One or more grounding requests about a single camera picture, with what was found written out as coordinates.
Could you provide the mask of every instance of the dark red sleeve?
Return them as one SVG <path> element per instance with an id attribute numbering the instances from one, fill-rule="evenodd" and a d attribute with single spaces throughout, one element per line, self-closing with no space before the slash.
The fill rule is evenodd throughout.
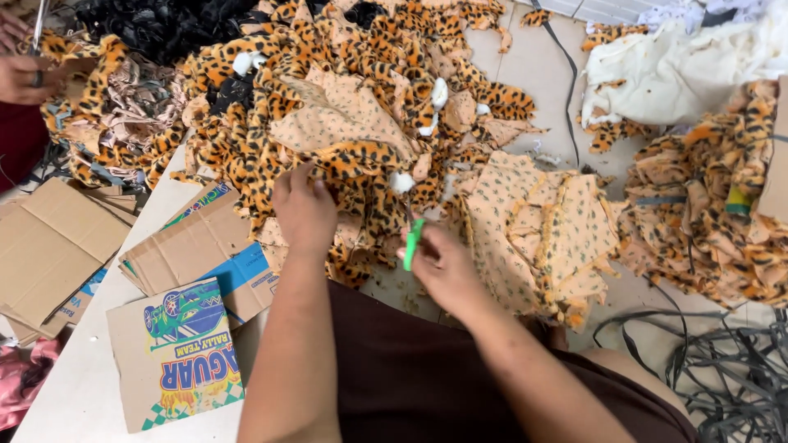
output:
<path id="1" fill-rule="evenodd" d="M 0 102 L 0 193 L 24 179 L 49 140 L 38 106 Z"/>

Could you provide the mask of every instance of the checkered pattern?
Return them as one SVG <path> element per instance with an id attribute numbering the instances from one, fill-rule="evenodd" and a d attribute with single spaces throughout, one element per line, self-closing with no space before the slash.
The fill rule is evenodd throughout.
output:
<path id="1" fill-rule="evenodd" d="M 214 398 L 214 408 L 221 408 L 222 406 L 235 403 L 238 400 L 242 400 L 243 396 L 244 390 L 240 383 L 229 383 L 227 389 L 219 393 L 219 395 Z M 164 409 L 160 404 L 156 403 L 151 406 L 151 410 L 149 411 L 148 416 L 145 418 L 145 422 L 143 423 L 142 430 L 149 430 L 154 426 L 163 425 L 164 423 L 175 420 L 185 419 L 189 416 L 190 415 L 186 412 L 185 406 L 178 405 L 174 408 L 172 414 L 168 414 L 166 409 Z"/>

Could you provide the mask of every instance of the forearm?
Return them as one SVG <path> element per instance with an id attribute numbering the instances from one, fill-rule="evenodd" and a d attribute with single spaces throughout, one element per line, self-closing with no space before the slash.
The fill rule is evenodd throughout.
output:
<path id="1" fill-rule="evenodd" d="M 634 443 L 613 414 L 516 319 L 498 306 L 482 311 L 465 324 L 531 441 Z"/>
<path id="2" fill-rule="evenodd" d="M 339 441 L 325 256 L 291 250 L 247 388 L 239 441 Z"/>

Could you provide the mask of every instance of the tile floor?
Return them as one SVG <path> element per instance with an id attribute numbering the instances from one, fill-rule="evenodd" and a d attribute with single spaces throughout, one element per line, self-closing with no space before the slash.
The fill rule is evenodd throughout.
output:
<path id="1" fill-rule="evenodd" d="M 506 2 L 507 12 L 501 17 L 500 25 L 508 26 L 514 43 L 507 54 L 499 54 L 500 35 L 494 31 L 466 30 L 466 37 L 474 49 L 471 60 L 480 69 L 487 72 L 489 80 L 521 87 L 531 95 L 536 103 L 536 117 L 532 123 L 541 128 L 550 128 L 545 134 L 526 134 L 520 136 L 513 144 L 506 147 L 507 151 L 516 154 L 533 155 L 533 149 L 539 147 L 540 152 L 551 156 L 560 156 L 563 160 L 562 169 L 574 169 L 574 148 L 567 129 L 565 105 L 571 82 L 571 70 L 563 52 L 543 28 L 520 28 L 519 21 L 532 8 L 519 3 Z M 585 89 L 585 78 L 581 75 L 588 54 L 580 51 L 580 43 L 585 37 L 585 22 L 567 17 L 555 16 L 551 20 L 560 42 L 574 59 L 578 67 L 578 80 L 574 86 L 570 104 L 570 116 L 574 125 L 574 137 L 580 151 L 581 164 L 588 163 L 602 175 L 615 174 L 618 179 L 606 189 L 612 199 L 622 199 L 623 179 L 626 168 L 631 163 L 634 152 L 644 146 L 642 138 L 617 142 L 611 151 L 605 154 L 590 154 L 588 146 L 592 136 L 582 131 L 579 124 L 574 123 L 582 104 L 582 92 Z M 585 331 L 570 333 L 569 343 L 572 351 L 594 346 L 592 334 L 596 326 L 614 315 L 643 311 L 645 309 L 673 309 L 663 295 L 643 278 L 635 277 L 618 263 L 614 268 L 621 273 L 621 278 L 606 277 L 609 285 L 608 299 L 604 305 L 595 306 L 588 319 Z M 362 290 L 379 300 L 431 321 L 438 321 L 457 326 L 457 321 L 441 315 L 440 308 L 429 297 L 417 297 L 416 283 L 413 277 L 402 270 L 384 272 L 377 276 L 378 284 L 370 281 Z M 686 312 L 721 311 L 713 302 L 702 296 L 687 296 L 675 288 L 663 285 L 679 307 Z M 774 320 L 770 308 L 748 303 L 729 316 L 730 326 L 767 325 Z M 680 327 L 678 319 L 666 321 Z M 718 325 L 716 320 L 694 319 L 689 321 L 691 334 L 699 334 Z M 663 373 L 667 356 L 678 343 L 678 339 L 657 328 L 643 323 L 633 322 L 627 325 L 627 332 L 635 339 L 643 360 L 658 374 Z M 620 328 L 608 326 L 599 336 L 599 342 L 605 348 L 618 349 L 627 353 L 621 338 Z"/>

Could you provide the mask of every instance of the ring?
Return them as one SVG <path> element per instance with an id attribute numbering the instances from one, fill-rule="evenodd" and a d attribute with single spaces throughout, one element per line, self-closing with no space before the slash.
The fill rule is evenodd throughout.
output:
<path id="1" fill-rule="evenodd" d="M 35 71 L 35 73 L 33 74 L 33 82 L 31 83 L 31 86 L 41 87 L 43 83 L 44 83 L 44 74 L 41 72 L 41 69 L 39 69 Z"/>

